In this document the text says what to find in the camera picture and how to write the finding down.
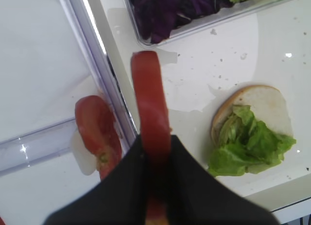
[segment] plastic tray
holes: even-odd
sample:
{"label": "plastic tray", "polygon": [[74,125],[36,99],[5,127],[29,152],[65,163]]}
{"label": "plastic tray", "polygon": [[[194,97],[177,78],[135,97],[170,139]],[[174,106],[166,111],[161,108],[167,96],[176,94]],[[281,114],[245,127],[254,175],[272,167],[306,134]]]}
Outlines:
{"label": "plastic tray", "polygon": [[170,38],[162,41],[159,44],[152,44],[150,43],[150,39],[143,39],[141,37],[138,31],[138,28],[137,28],[136,21],[135,21],[133,6],[130,0],[124,0],[124,1],[125,1],[127,10],[130,14],[130,19],[133,23],[135,34],[137,36],[137,40],[139,44],[141,44],[143,47],[155,47],[155,46],[160,46],[170,41],[185,37],[187,35],[193,34],[204,28],[211,28],[221,23],[228,22],[233,19],[245,16],[245,15],[249,15],[254,12],[258,12],[262,9],[266,9],[268,7],[283,3],[288,0],[249,0],[249,1],[242,2],[242,3],[237,3],[232,8],[223,8],[217,14],[193,20],[190,24],[185,25],[176,30],[173,30],[171,32]]}
{"label": "plastic tray", "polygon": [[[134,123],[121,97],[104,45],[101,40],[98,39],[92,28],[94,23],[90,20],[84,2],[83,0],[51,1],[51,5],[53,5],[54,8],[56,7],[55,9],[57,10],[57,14],[52,16],[66,19],[72,28],[72,30],[70,30],[70,28],[61,30],[59,36],[66,33],[76,41],[74,45],[76,49],[73,49],[73,51],[78,52],[76,56],[83,58],[82,62],[84,66],[89,69],[99,93],[104,95],[111,109],[114,111],[117,120],[116,129],[121,137],[121,145],[123,153],[125,153],[136,135],[133,126]],[[37,76],[33,84],[36,84],[37,80],[40,80],[40,75]],[[17,109],[18,113],[18,111],[24,109],[24,106],[15,107],[14,109]],[[73,118],[74,111],[73,109],[72,112],[69,111],[69,113],[66,114],[69,118],[62,121],[57,121],[57,118],[54,119],[53,115],[55,114],[52,113],[51,116],[53,118],[49,120],[53,121],[50,125],[34,129],[36,126],[29,124],[30,131],[24,134],[16,133],[12,138],[3,141],[0,140],[0,176],[20,168],[30,167],[36,163],[60,156],[70,151],[70,139],[76,130],[76,124]],[[40,116],[39,114],[38,119],[43,119],[44,116],[48,115],[43,113]],[[18,129],[20,122],[21,121],[17,121],[15,127],[19,132],[23,132],[25,129]],[[6,124],[2,123],[0,125],[2,126],[0,128],[4,130]]]}

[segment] food crumb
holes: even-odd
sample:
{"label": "food crumb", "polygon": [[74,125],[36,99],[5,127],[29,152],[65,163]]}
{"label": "food crumb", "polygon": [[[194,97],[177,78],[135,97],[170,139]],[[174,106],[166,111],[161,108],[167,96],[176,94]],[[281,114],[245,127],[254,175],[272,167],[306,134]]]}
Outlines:
{"label": "food crumb", "polygon": [[240,58],[241,60],[245,60],[247,58],[247,53],[243,53]]}
{"label": "food crumb", "polygon": [[213,28],[213,29],[210,31],[210,34],[211,34],[211,35],[217,35],[217,32],[216,32],[216,30]]}

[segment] purple cabbage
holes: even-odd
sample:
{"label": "purple cabbage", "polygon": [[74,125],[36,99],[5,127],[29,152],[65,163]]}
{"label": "purple cabbage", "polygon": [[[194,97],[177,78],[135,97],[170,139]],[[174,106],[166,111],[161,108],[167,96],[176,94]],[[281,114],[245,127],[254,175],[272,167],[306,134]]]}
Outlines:
{"label": "purple cabbage", "polygon": [[229,0],[130,0],[138,31],[143,39],[159,43],[170,37],[173,29],[193,19],[217,13],[232,7]]}

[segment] clear plastic container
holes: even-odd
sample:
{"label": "clear plastic container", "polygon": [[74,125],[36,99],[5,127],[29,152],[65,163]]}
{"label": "clear plastic container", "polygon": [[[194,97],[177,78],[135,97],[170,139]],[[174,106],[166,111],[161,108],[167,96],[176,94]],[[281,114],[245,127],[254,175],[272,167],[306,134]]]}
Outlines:
{"label": "clear plastic container", "polygon": [[277,4],[281,4],[288,0],[248,0],[242,3],[237,3],[232,8],[223,8],[217,14],[195,19],[188,25],[185,25],[176,30],[172,30],[170,38],[163,40],[159,44],[152,44],[150,43],[150,39],[143,39],[141,37],[138,31],[137,25],[136,25],[133,6],[130,0],[124,0],[124,1],[125,1],[127,10],[129,12],[130,19],[133,23],[133,27],[135,30],[135,34],[137,36],[137,40],[139,44],[147,48],[147,47],[163,45],[165,43],[179,39],[181,37],[185,37],[187,35],[198,32],[204,28],[212,28],[218,24],[228,22],[228,21],[234,20],[236,18],[245,16],[245,15],[249,15],[259,10],[266,9],[268,7],[271,7]]}
{"label": "clear plastic container", "polygon": [[[24,36],[19,36],[20,38],[23,38],[23,40],[30,39],[32,41],[21,43],[23,44],[22,47],[28,48],[28,51],[31,51],[31,47],[27,45],[29,43],[42,47],[42,49],[39,49],[41,50],[41,55],[36,55],[35,53],[37,52],[34,51],[34,53],[31,52],[30,57],[33,57],[35,61],[36,58],[44,56],[45,58],[39,59],[38,61],[42,61],[46,64],[41,65],[40,68],[35,65],[36,69],[31,72],[33,77],[30,82],[27,82],[26,79],[21,79],[24,80],[25,90],[27,90],[27,83],[31,84],[28,86],[31,89],[39,88],[42,90],[42,98],[40,97],[39,99],[36,99],[36,104],[32,104],[34,99],[27,100],[27,98],[25,100],[29,101],[28,104],[24,103],[24,101],[16,102],[14,101],[15,97],[12,97],[12,93],[16,91],[14,87],[17,84],[15,82],[13,83],[13,81],[11,83],[8,82],[9,88],[6,88],[7,92],[3,93],[8,98],[7,104],[5,105],[11,106],[11,109],[13,110],[12,113],[15,112],[17,116],[13,117],[15,120],[5,119],[6,117],[4,115],[1,117],[2,120],[5,121],[0,124],[1,130],[6,131],[6,127],[10,126],[12,131],[7,135],[2,135],[2,139],[0,139],[0,176],[16,171],[20,168],[30,167],[36,163],[60,156],[70,151],[70,139],[76,130],[76,124],[73,117],[74,103],[79,99],[79,97],[84,96],[84,90],[79,90],[81,93],[76,96],[77,98],[75,98],[75,95],[72,94],[72,91],[70,91],[69,95],[63,96],[63,94],[66,93],[63,91],[64,87],[75,88],[75,84],[66,85],[65,78],[62,77],[59,78],[59,80],[63,80],[62,82],[64,87],[62,88],[58,88],[57,83],[55,85],[51,83],[52,88],[44,85],[44,83],[40,80],[52,81],[53,79],[46,77],[49,70],[57,70],[55,66],[61,68],[61,70],[59,70],[61,71],[60,75],[62,75],[62,73],[67,74],[66,78],[70,78],[70,75],[68,75],[68,72],[63,72],[63,70],[71,68],[71,70],[73,70],[72,78],[74,78],[77,73],[75,64],[77,64],[77,66],[83,65],[81,67],[88,69],[85,73],[82,70],[82,76],[88,78],[89,73],[91,73],[94,83],[88,85],[95,84],[95,93],[98,91],[98,93],[102,94],[106,101],[110,104],[117,120],[115,127],[120,137],[123,153],[127,152],[136,136],[134,123],[121,96],[118,83],[115,80],[113,69],[109,63],[104,45],[95,33],[91,17],[86,10],[83,0],[48,0],[48,5],[46,3],[44,4],[45,1],[47,0],[31,1],[34,2],[34,11],[38,14],[38,16],[34,17],[33,23],[30,22],[27,24],[29,27],[35,28],[38,19],[45,18],[44,20],[46,20],[46,16],[51,15],[51,19],[47,19],[46,22],[51,27],[55,27],[56,31],[52,31],[53,35],[51,35],[48,29],[43,31],[45,30],[45,27],[40,27],[37,35],[29,36],[29,33],[31,32],[21,29]],[[10,11],[10,9],[13,9],[11,7],[12,4],[18,6],[19,2],[23,3],[23,0],[8,0],[8,2],[11,4],[8,4],[6,8]],[[32,17],[33,14],[34,13],[29,13],[26,16],[27,18]],[[20,17],[17,17],[14,20],[17,25],[19,25],[19,19]],[[12,36],[14,36],[14,33],[7,36],[9,45],[12,45],[13,40],[10,39]],[[11,56],[15,56],[18,61],[20,55],[14,52],[16,49],[18,48],[12,49],[12,52],[9,52],[9,54]],[[70,60],[64,60],[64,58],[70,56],[70,54],[66,52],[64,52],[64,54],[62,52],[59,53],[59,51],[73,51],[74,57]],[[17,74],[14,74],[13,76],[16,76],[16,79],[19,80],[21,76],[18,76],[18,72],[22,72],[24,69],[11,70],[16,70]],[[5,70],[3,70],[2,73],[4,73],[4,76],[7,76]],[[58,90],[58,95],[60,95],[61,99],[58,97],[52,99],[48,96],[49,91],[56,89]],[[24,91],[20,91],[20,93],[22,93],[23,96],[31,96]],[[63,104],[64,102],[67,103],[68,98],[70,98],[70,104],[66,107],[66,114],[63,114],[60,112],[62,107],[59,107],[59,104]],[[34,125],[29,122],[32,121],[31,119],[23,118],[28,115],[28,111],[31,111],[31,108],[33,108],[34,111],[37,111],[38,109],[36,109],[36,106],[42,106],[43,112],[39,114],[34,112],[36,119],[36,124]]]}

